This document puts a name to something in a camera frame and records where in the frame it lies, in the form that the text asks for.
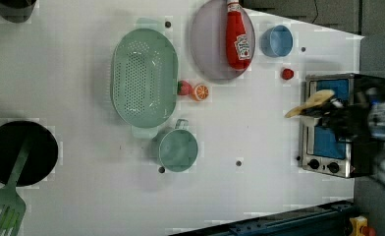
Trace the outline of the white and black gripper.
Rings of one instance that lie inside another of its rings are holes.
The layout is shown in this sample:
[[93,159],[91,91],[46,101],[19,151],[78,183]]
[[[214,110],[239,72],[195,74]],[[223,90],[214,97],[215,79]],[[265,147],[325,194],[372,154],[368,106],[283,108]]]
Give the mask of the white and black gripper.
[[367,123],[369,111],[368,106],[359,104],[340,107],[340,100],[332,98],[304,109],[301,116],[318,118],[324,115],[324,126],[334,133],[337,141],[360,143],[371,139]]

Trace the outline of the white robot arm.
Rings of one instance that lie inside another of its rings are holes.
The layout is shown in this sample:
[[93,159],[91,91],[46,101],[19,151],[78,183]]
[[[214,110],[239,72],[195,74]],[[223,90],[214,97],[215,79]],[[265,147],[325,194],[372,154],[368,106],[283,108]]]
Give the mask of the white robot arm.
[[302,168],[342,178],[371,177],[385,188],[385,102],[342,105],[337,99],[306,105],[302,120]]

